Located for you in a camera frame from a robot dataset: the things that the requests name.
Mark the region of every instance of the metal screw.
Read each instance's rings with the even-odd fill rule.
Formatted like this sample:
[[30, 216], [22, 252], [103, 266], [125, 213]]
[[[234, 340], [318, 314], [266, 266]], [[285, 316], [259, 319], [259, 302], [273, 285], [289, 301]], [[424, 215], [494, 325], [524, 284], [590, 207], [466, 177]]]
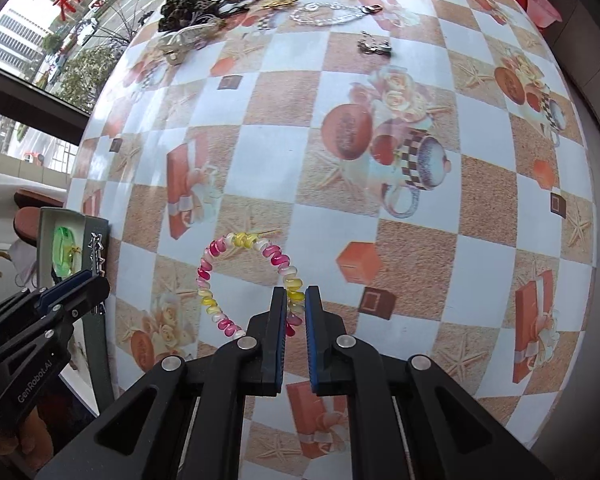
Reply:
[[257, 344], [257, 339], [251, 337], [250, 335], [246, 335], [238, 339], [238, 348], [242, 348], [243, 350], [251, 350]]
[[416, 355], [411, 359], [411, 366], [420, 371], [428, 370], [431, 368], [431, 359], [426, 355]]
[[162, 369], [167, 370], [168, 372], [173, 372], [174, 370], [180, 368], [181, 364], [182, 361], [179, 357], [176, 357], [175, 355], [170, 355], [162, 360]]
[[356, 344], [356, 338], [353, 337], [352, 335], [339, 335], [338, 338], [336, 339], [336, 344], [340, 347], [340, 348], [351, 348], [352, 346], [355, 346]]

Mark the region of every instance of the checkered tablecloth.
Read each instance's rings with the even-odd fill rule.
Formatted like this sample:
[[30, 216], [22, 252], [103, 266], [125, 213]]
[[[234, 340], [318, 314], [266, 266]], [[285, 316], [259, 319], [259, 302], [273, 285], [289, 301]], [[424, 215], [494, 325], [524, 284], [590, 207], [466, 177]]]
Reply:
[[[578, 354], [596, 261], [587, 147], [554, 56], [513, 0], [300, 0], [384, 11], [330, 27], [280, 11], [260, 30], [270, 1], [173, 67], [154, 15], [85, 131], [67, 207], [110, 221], [116, 393], [163, 355], [227, 341], [195, 295], [202, 250], [267, 232], [349, 333], [430, 355], [530, 446]], [[360, 53], [362, 30], [391, 57]], [[277, 283], [253, 251], [214, 264], [242, 326]], [[287, 345], [282, 394], [248, 399], [241, 475], [350, 478], [347, 442], [301, 447], [302, 327]]]

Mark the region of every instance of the printed orange cube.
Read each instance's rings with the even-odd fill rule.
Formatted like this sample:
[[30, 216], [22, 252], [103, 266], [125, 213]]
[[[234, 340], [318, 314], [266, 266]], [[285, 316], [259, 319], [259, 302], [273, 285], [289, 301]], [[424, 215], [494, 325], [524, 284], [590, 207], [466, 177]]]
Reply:
[[382, 269], [382, 260], [373, 242], [349, 242], [336, 263], [345, 280], [362, 285], [370, 285]]

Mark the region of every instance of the colorful bead bracelet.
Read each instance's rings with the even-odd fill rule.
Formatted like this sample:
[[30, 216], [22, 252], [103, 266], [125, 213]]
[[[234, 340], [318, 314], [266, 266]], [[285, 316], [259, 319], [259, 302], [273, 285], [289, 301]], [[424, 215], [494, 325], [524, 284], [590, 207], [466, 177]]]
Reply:
[[271, 265], [278, 268], [278, 274], [282, 276], [282, 283], [286, 288], [286, 335], [295, 335], [294, 326], [302, 324], [302, 319], [298, 315], [304, 312], [304, 293], [299, 291], [302, 280], [296, 277], [298, 270], [290, 265], [289, 257], [282, 253], [280, 247], [272, 244], [266, 238], [259, 238], [257, 234], [229, 233], [214, 240], [205, 248], [202, 258], [200, 258], [196, 283], [198, 284], [198, 295], [202, 297], [201, 303], [206, 306], [206, 313], [211, 315], [211, 321], [216, 323], [227, 337], [238, 339], [246, 334], [241, 327], [222, 312], [211, 293], [209, 284], [210, 272], [214, 268], [214, 259], [234, 246], [261, 252], [262, 256], [271, 262]]

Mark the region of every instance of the gray floor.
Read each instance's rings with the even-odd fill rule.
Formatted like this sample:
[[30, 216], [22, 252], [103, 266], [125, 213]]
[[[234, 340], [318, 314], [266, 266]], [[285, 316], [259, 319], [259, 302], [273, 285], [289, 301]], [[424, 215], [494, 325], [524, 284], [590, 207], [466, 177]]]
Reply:
[[573, 87], [571, 94], [582, 121], [594, 181], [597, 262], [593, 305], [587, 333], [570, 382], [536, 442], [533, 452], [564, 479], [591, 476], [600, 464], [600, 130]]

